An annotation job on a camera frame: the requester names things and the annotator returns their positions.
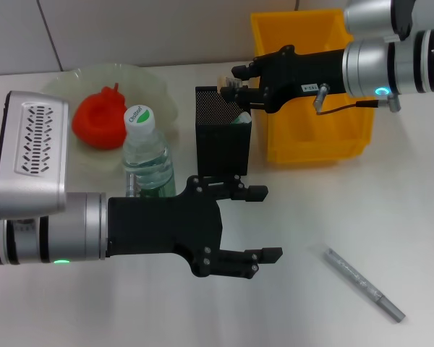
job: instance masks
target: red fruit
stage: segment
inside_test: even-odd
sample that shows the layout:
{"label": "red fruit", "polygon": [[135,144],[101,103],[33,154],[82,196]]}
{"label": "red fruit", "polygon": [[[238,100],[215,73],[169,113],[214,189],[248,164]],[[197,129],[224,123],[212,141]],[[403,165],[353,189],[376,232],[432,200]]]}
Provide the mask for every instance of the red fruit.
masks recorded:
{"label": "red fruit", "polygon": [[114,89],[104,87],[101,93],[90,95],[75,112],[72,131],[83,142],[100,150],[121,147],[127,133],[124,125],[124,96]]}

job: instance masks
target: bottle cap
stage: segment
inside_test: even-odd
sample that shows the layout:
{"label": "bottle cap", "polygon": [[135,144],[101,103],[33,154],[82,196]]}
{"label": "bottle cap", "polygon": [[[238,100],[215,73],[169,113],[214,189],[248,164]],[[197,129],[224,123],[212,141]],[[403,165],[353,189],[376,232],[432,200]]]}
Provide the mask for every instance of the bottle cap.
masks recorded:
{"label": "bottle cap", "polygon": [[135,105],[125,111],[125,129],[129,135],[145,136],[155,128],[153,110],[144,105]]}

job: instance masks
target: ventilation grille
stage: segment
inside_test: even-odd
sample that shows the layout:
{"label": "ventilation grille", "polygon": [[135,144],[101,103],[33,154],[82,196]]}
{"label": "ventilation grille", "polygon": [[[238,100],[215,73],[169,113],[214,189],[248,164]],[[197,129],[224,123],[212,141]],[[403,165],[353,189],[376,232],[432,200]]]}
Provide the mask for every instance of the ventilation grille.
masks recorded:
{"label": "ventilation grille", "polygon": [[17,172],[42,176],[50,169],[55,110],[49,104],[29,103],[23,111]]}
{"label": "ventilation grille", "polygon": [[231,124],[243,112],[236,103],[227,103],[217,87],[196,87],[196,125]]}

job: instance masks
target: cable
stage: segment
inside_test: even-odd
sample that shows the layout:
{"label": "cable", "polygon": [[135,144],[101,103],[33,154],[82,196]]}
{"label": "cable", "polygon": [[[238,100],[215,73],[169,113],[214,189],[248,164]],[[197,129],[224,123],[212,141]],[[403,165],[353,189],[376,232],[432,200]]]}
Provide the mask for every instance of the cable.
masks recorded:
{"label": "cable", "polygon": [[360,108],[378,108],[379,101],[378,100],[366,100],[366,101],[357,101],[356,103],[352,103],[350,105],[345,105],[339,108],[335,108],[330,111],[317,112],[318,116],[325,116],[326,114],[332,114],[339,111],[347,110],[348,108],[360,107]]}

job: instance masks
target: label sticker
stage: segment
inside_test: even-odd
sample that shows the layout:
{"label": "label sticker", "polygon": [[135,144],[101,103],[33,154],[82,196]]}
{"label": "label sticker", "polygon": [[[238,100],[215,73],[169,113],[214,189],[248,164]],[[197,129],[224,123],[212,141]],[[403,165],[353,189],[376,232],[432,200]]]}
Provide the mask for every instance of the label sticker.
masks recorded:
{"label": "label sticker", "polygon": [[314,84],[314,85],[302,85],[302,90],[304,91],[304,93],[319,91],[317,84]]}

